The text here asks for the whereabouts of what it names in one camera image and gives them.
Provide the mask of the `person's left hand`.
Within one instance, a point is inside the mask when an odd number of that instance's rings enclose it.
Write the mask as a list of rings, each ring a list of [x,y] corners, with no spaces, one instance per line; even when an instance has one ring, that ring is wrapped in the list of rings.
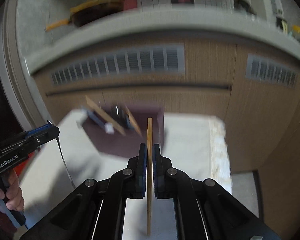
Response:
[[[19,178],[14,170],[9,171],[7,181],[9,183],[9,187],[6,193],[0,189],[0,199],[4,199],[4,197],[8,198],[6,207],[9,210],[23,211],[25,200],[22,197],[22,189],[19,186]],[[0,212],[5,213],[4,208],[1,206]]]

